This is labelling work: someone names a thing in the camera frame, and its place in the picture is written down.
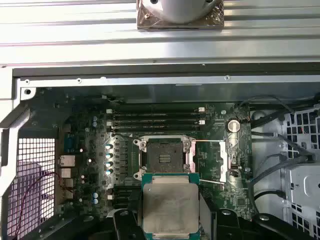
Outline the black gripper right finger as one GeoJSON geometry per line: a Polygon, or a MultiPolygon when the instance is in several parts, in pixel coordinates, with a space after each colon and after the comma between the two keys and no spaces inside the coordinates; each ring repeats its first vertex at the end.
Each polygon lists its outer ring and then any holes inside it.
{"type": "Polygon", "coordinates": [[[228,208],[218,208],[199,193],[199,224],[209,240],[311,240],[307,233],[280,218],[258,213],[244,219],[228,208]]]}

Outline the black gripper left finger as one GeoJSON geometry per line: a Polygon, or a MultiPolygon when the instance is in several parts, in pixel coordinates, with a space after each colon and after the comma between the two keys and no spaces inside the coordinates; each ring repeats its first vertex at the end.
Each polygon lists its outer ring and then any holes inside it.
{"type": "Polygon", "coordinates": [[[99,218],[82,214],[57,231],[58,240],[145,240],[141,228],[142,191],[129,196],[128,208],[118,208],[110,216],[99,218]]]}

